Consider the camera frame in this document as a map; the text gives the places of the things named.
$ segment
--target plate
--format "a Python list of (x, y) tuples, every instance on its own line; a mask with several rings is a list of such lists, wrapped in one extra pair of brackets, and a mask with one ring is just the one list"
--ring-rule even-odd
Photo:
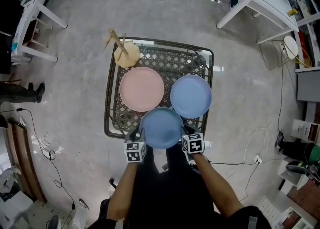
[(181, 139), (181, 117), (172, 109), (156, 108), (142, 119), (140, 130), (145, 130), (145, 142), (155, 149), (168, 149)]
[(155, 70), (148, 67), (137, 67), (128, 71), (120, 84), (122, 101), (136, 112), (148, 112), (156, 108), (164, 94), (164, 81)]
[(211, 106), (211, 88), (203, 78), (187, 75), (175, 82), (170, 99), (172, 107), (178, 115), (186, 119), (199, 118)]

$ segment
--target sneaker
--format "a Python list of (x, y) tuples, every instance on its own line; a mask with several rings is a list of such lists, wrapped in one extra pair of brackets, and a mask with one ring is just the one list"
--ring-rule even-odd
[(29, 83), (28, 90), (29, 91), (34, 91), (35, 90), (33, 83), (31, 83), (31, 82)]
[(83, 199), (79, 199), (79, 205), (89, 210), (88, 205), (85, 203)]
[(39, 86), (39, 88), (38, 88), (37, 91), (35, 92), (36, 97), (37, 97), (37, 103), (38, 103), (38, 104), (41, 103), (42, 97), (43, 97), (45, 91), (46, 91), (46, 85), (45, 85), (44, 83), (41, 83), (40, 86)]

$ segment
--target green object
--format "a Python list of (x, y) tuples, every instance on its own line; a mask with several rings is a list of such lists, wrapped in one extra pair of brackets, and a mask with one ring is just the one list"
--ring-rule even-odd
[(310, 154), (309, 163), (320, 163), (320, 146), (315, 145)]

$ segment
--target white table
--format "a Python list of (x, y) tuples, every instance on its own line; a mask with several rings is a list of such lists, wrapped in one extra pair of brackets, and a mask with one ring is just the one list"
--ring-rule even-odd
[(292, 31), (299, 32), (296, 18), (288, 16), (288, 12), (292, 10), (288, 0), (239, 0), (239, 3), (217, 24), (217, 28), (224, 27), (244, 7), (256, 11), (258, 14), (255, 17), (259, 14), (265, 16), (281, 29), (290, 28)]
[(47, 17), (49, 17), (51, 20), (56, 22), (61, 27), (63, 28), (68, 27), (68, 24), (66, 22), (64, 22), (62, 19), (57, 17), (55, 14), (53, 14), (49, 9), (43, 6), (39, 2), (39, 0), (31, 0), (26, 5), (24, 5), (23, 15), (21, 17), (20, 23), (16, 30), (16, 34), (13, 39), (13, 47), (16, 47), (16, 48), (12, 51), (11, 60), (13, 60), (14, 62), (18, 62), (17, 60), (21, 60), (21, 62), (28, 62), (28, 60), (26, 60), (23, 56), (24, 53), (31, 54), (33, 56), (43, 58), (52, 62), (58, 61), (58, 58), (55, 56), (48, 55), (46, 53), (37, 51), (33, 48), (23, 45), (29, 24), (33, 20), (33, 17), (38, 12), (38, 10), (43, 14), (45, 14)]

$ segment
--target power strip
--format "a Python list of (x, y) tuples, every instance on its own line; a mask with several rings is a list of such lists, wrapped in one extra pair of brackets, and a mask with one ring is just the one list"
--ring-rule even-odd
[(259, 155), (256, 155), (256, 157), (254, 158), (254, 163), (258, 164), (258, 166), (262, 164), (262, 159)]

